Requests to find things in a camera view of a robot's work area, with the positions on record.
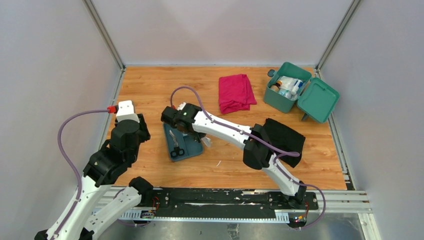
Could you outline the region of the teal divided tray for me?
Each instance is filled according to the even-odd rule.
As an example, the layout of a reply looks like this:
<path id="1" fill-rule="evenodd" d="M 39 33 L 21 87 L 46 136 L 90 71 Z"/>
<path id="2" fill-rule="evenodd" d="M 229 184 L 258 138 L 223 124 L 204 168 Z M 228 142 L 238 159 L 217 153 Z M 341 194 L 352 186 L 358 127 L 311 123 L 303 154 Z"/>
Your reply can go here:
<path id="1" fill-rule="evenodd" d="M 194 141 L 188 134 L 178 131 L 176 128 L 171 128 L 168 124 L 164 123 L 163 125 L 164 136 L 167 145 L 167 152 L 170 160 L 172 162 L 179 162 L 185 159 L 193 158 L 204 153 L 204 147 L 200 142 Z M 179 146 L 185 150 L 183 156 L 171 157 L 171 151 L 174 149 L 174 142 L 172 137 L 169 134 L 169 130 L 172 130 L 175 134 Z"/>

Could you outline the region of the black handled scissors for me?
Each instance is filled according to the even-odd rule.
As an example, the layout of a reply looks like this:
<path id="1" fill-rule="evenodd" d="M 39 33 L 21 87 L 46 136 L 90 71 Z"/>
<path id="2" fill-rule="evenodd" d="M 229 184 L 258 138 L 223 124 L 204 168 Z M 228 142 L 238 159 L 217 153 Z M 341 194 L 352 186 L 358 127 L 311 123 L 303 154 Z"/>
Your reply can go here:
<path id="1" fill-rule="evenodd" d="M 174 148 L 170 152 L 172 158 L 182 157 L 185 154 L 185 150 L 180 147 L 177 137 L 172 130 L 169 130 L 169 135 L 172 137 Z"/>

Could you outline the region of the teal medicine box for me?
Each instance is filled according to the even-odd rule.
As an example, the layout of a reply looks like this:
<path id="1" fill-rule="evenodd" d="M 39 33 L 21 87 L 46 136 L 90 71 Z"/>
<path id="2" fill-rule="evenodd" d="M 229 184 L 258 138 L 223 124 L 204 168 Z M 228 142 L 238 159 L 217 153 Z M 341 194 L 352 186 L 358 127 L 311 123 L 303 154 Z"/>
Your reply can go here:
<path id="1" fill-rule="evenodd" d="M 269 70 L 267 75 L 270 80 L 266 84 L 263 100 L 283 113 L 289 113 L 296 105 L 303 111 L 304 118 L 310 117 L 318 123 L 325 123 L 340 99 L 339 92 L 333 87 L 290 62 L 284 62 L 278 70 Z M 282 76 L 303 81 L 296 95 L 287 90 L 275 92 L 270 89 Z"/>

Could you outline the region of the white paper sachet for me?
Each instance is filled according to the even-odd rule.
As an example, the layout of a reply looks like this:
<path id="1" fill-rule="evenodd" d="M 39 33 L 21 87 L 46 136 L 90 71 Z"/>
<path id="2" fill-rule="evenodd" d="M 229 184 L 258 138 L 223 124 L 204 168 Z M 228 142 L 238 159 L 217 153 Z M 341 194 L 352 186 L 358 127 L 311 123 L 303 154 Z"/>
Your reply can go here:
<path id="1" fill-rule="evenodd" d="M 204 136 L 201 138 L 201 141 L 203 142 L 203 144 L 207 147 L 210 148 L 212 145 L 211 139 L 207 136 Z"/>

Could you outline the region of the brown orange-cap bottle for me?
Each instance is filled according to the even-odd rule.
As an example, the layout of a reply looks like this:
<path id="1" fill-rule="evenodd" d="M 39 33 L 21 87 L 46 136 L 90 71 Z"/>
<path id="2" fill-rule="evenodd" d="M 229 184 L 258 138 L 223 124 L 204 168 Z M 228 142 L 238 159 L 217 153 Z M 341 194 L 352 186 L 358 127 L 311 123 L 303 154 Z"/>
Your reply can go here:
<path id="1" fill-rule="evenodd" d="M 273 90 L 274 92 L 279 92 L 280 91 L 280 89 L 281 89 L 281 85 L 282 85 L 282 82 L 280 81 L 280 80 L 277 80 L 271 87 L 270 87 L 270 89 L 271 90 Z"/>

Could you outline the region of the white gauze pack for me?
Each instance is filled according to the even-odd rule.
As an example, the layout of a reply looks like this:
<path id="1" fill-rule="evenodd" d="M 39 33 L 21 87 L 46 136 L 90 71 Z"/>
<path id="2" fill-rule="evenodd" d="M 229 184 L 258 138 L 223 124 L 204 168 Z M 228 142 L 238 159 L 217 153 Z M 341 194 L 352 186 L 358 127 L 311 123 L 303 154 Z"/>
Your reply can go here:
<path id="1" fill-rule="evenodd" d="M 289 92 L 292 91 L 293 87 L 295 86 L 295 83 L 298 81 L 296 78 L 282 76 L 279 81 L 281 82 L 280 89 L 281 90 L 287 90 Z"/>

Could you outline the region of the small white blue tube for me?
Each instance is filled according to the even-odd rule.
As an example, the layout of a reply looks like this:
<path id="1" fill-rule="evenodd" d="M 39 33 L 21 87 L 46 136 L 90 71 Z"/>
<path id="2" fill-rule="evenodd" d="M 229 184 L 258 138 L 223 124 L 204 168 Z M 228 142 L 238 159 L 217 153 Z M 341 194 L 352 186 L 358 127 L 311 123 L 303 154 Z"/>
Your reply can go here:
<path id="1" fill-rule="evenodd" d="M 298 93 L 299 88 L 301 88 L 301 87 L 302 87 L 302 85 L 303 85 L 303 81 L 302 81 L 302 80 L 300 80 L 300 79 L 297 79 L 297 80 L 294 82 L 293 87 L 292 87 L 292 88 L 291 88 L 291 90 L 290 90 L 290 93 L 291 93 L 292 95 L 296 95 L 296 94 Z"/>

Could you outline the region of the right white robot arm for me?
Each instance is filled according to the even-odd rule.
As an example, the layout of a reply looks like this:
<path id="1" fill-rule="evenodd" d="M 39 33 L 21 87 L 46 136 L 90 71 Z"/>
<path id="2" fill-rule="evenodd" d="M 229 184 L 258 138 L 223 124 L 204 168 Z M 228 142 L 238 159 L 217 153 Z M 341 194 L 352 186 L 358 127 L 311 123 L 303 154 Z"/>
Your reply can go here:
<path id="1" fill-rule="evenodd" d="M 280 162 L 282 156 L 298 157 L 296 151 L 285 151 L 271 144 L 264 127 L 239 125 L 210 114 L 199 106 L 182 103 L 178 108 L 167 106 L 160 120 L 171 128 L 199 141 L 206 135 L 234 144 L 243 151 L 243 163 L 266 173 L 284 195 L 286 204 L 298 209 L 306 201 L 306 186 Z"/>

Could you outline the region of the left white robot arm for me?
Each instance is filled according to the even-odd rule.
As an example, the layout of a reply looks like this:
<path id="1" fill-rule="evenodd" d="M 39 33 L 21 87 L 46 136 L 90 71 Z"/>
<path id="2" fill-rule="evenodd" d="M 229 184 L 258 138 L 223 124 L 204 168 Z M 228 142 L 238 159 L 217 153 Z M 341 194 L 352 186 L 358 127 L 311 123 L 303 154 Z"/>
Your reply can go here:
<path id="1" fill-rule="evenodd" d="M 149 206 L 153 185 L 144 178 L 133 178 L 118 196 L 92 215 L 93 209 L 117 179 L 137 161 L 140 145 L 150 140 L 145 118 L 135 113 L 115 120 L 109 139 L 91 155 L 79 177 L 77 190 L 59 219 L 49 229 L 35 235 L 36 240 L 96 240 L 132 207 Z"/>

